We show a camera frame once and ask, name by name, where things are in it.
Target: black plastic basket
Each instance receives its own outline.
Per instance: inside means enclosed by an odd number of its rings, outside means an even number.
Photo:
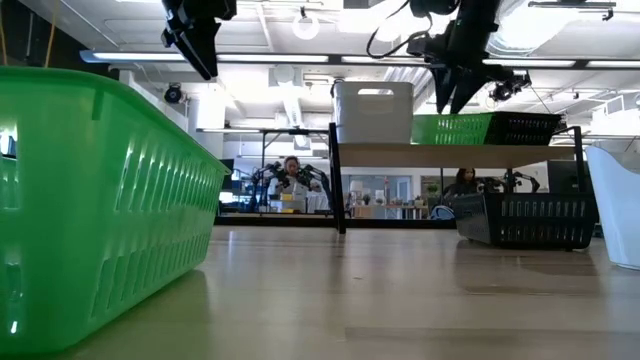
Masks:
[[[584,249],[597,217],[589,194],[473,194],[452,207],[461,236],[501,247]]]
[[[562,115],[495,112],[485,145],[549,145]]]

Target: green plastic basket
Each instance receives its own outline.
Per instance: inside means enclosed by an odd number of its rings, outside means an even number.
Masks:
[[[205,258],[229,170],[132,89],[0,67],[0,134],[0,354],[64,349]]]
[[[421,145],[482,145],[493,114],[415,115],[411,141]]]

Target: dark hair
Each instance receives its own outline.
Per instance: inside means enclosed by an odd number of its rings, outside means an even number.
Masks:
[[[300,160],[298,160],[298,157],[297,157],[297,156],[293,156],[293,155],[292,155],[292,156],[287,156],[287,157],[284,159],[284,166],[286,167],[286,166],[287,166],[287,163],[288,163],[289,161],[291,161],[291,160],[295,160],[296,164],[298,164],[298,166],[300,166]]]
[[[476,181],[476,169],[470,168],[469,170],[473,171],[473,179],[471,179],[471,182]],[[458,173],[456,174],[456,184],[466,183],[466,181],[464,180],[464,175],[466,172],[467,172],[467,169],[465,168],[458,169]]]

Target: person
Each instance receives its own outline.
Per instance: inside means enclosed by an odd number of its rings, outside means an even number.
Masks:
[[[279,181],[276,185],[276,194],[293,194],[294,187],[298,183],[298,171],[300,170],[300,160],[296,156],[288,156],[284,159],[284,171],[287,174],[287,180],[289,180],[289,186],[284,187],[284,184]],[[311,183],[311,191],[322,191],[320,185],[316,182]]]
[[[474,194],[478,192],[478,182],[476,181],[476,169],[458,169],[456,182],[447,187],[445,198],[452,198],[460,195]]]

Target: computer monitor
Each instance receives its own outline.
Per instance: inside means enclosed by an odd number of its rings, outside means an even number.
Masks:
[[[589,166],[584,162],[586,192],[593,194]],[[550,193],[578,192],[578,173],[575,160],[550,160],[547,162]]]
[[[234,162],[233,159],[222,159],[220,160],[220,162],[222,162],[224,166],[228,167],[229,170],[233,172],[233,162]],[[221,190],[232,190],[232,189],[233,189],[233,185],[231,181],[231,175],[227,175],[224,177],[224,180],[222,180]]]

